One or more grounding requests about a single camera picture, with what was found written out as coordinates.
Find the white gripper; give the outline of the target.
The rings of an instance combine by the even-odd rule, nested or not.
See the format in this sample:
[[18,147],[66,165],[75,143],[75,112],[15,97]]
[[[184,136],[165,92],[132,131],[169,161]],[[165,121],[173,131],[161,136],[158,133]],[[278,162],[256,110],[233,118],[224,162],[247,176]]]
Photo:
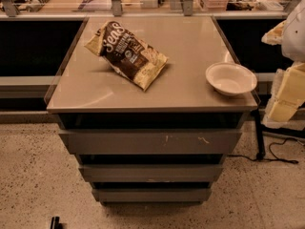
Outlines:
[[[281,45],[286,21],[266,32],[261,41],[268,45]],[[262,123],[268,128],[287,124],[305,102],[305,63],[294,62],[287,70],[278,69],[274,75],[271,98],[265,108]]]

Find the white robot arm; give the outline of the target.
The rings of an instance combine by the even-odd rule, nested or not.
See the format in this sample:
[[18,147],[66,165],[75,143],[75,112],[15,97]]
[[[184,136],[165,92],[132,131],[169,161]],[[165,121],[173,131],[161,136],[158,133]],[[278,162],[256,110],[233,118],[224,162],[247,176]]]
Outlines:
[[305,0],[301,0],[287,19],[266,32],[261,41],[280,45],[282,55],[293,61],[285,71],[274,75],[272,96],[267,103],[263,124],[281,128],[305,102]]

